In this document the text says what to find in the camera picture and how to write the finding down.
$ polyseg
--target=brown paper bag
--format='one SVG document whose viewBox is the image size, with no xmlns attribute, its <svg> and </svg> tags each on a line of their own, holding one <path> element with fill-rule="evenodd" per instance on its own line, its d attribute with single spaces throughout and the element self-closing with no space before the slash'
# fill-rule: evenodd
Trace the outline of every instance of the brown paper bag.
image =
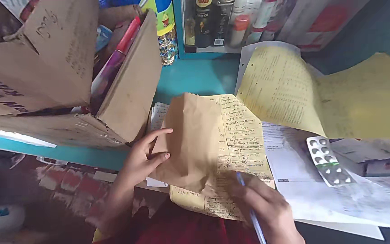
<svg viewBox="0 0 390 244">
<path fill-rule="evenodd" d="M 218 160 L 221 107 L 210 98 L 184 93 L 172 99 L 162 127 L 173 128 L 157 138 L 152 153 L 171 157 L 149 177 L 189 191 L 210 195 Z"/>
</svg>

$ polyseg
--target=red fabric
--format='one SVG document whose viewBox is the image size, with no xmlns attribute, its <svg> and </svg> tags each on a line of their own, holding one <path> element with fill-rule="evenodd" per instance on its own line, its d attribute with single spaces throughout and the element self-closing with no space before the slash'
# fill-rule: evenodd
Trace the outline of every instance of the red fabric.
<svg viewBox="0 0 390 244">
<path fill-rule="evenodd" d="M 240 221 L 226 220 L 185 210 L 167 201 L 151 218 L 142 207 L 121 235 L 95 244 L 257 244 L 254 230 Z"/>
</svg>

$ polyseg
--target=blue pen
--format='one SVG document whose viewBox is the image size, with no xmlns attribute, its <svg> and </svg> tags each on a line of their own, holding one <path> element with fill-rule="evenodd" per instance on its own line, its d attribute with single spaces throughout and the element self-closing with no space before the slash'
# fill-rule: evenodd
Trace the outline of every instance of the blue pen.
<svg viewBox="0 0 390 244">
<path fill-rule="evenodd" d="M 242 186 L 245 186 L 245 181 L 243 181 L 242 175 L 240 172 L 236 172 L 237 180 L 240 182 Z M 258 240 L 261 244 L 267 244 L 266 239 L 264 239 L 263 231 L 261 230 L 260 224 L 258 223 L 258 219 L 255 216 L 255 213 L 252 209 L 249 210 L 249 215 L 251 216 L 252 224 L 255 227 L 255 231 L 257 232 Z"/>
</svg>

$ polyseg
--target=candy wrapper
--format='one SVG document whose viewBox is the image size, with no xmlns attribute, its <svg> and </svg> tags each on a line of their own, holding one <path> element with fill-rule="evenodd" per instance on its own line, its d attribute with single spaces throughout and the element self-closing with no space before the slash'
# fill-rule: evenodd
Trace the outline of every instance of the candy wrapper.
<svg viewBox="0 0 390 244">
<path fill-rule="evenodd" d="M 178 58 L 176 28 L 174 27 L 165 35 L 159 36 L 159 50 L 162 58 L 162 65 L 171 65 Z"/>
</svg>

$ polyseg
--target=black bottle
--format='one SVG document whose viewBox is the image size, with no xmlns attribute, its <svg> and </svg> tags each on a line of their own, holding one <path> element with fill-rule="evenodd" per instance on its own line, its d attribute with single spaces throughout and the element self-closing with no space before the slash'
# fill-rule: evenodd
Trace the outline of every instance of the black bottle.
<svg viewBox="0 0 390 244">
<path fill-rule="evenodd" d="M 211 45 L 211 0 L 196 1 L 195 46 L 199 48 Z"/>
</svg>

